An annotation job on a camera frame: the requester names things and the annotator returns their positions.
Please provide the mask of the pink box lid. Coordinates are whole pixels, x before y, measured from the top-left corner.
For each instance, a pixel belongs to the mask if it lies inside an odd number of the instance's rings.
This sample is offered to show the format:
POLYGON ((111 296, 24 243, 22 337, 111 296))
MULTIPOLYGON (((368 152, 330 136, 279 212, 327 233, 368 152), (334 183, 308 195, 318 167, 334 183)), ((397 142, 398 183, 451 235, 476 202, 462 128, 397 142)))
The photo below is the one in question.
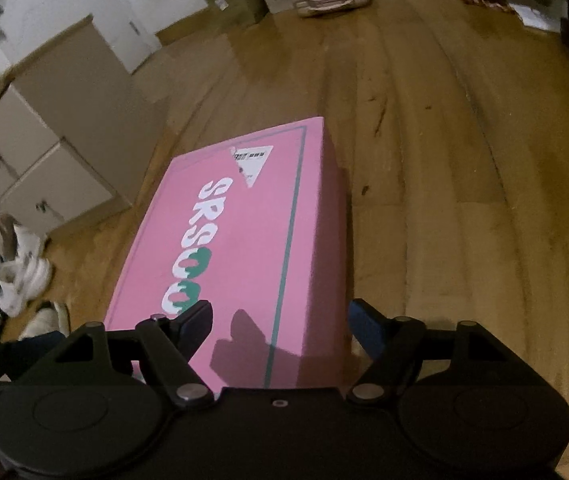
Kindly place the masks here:
POLYGON ((323 118, 172 160, 144 215, 109 330, 201 300, 213 328, 190 363, 213 389, 341 382, 347 355, 347 212, 323 118))

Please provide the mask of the white sneaker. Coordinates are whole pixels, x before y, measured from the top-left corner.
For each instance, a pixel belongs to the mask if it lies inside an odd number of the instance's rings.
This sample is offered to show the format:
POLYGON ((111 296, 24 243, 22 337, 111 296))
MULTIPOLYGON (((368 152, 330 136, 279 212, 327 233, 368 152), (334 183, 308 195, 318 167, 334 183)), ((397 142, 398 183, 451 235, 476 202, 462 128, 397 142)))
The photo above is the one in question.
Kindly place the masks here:
POLYGON ((64 337, 71 333, 70 312, 63 302, 44 301, 20 333, 19 340, 54 333, 64 337))

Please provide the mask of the white sandals pile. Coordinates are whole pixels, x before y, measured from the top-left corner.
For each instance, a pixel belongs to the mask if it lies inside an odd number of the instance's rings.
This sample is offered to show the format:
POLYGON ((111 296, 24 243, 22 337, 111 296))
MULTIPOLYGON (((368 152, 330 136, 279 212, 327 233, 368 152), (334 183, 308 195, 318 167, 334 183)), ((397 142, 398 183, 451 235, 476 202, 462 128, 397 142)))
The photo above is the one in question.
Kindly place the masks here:
POLYGON ((52 263, 42 256, 45 241, 25 226, 13 227, 15 258, 0 266, 0 310, 16 318, 50 284, 52 263))

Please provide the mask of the white drawer cabinet left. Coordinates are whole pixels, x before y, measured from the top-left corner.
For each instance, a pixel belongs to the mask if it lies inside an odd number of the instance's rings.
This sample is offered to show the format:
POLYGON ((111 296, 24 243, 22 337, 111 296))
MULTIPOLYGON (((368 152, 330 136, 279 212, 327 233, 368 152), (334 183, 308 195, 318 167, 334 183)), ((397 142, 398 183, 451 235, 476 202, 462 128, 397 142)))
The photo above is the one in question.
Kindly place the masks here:
POLYGON ((162 132, 87 15, 0 74, 0 209, 51 237, 118 214, 162 132))

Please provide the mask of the white paper on floor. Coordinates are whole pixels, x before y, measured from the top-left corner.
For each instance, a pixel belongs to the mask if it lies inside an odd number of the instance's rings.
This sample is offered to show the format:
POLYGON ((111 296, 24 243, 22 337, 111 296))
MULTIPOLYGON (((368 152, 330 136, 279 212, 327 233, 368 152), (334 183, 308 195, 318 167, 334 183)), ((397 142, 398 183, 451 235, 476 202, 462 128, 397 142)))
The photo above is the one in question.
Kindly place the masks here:
POLYGON ((557 6, 527 6, 521 3, 510 3, 518 18, 525 27, 541 30, 542 32, 561 32, 561 20, 567 16, 567 4, 562 2, 557 6))

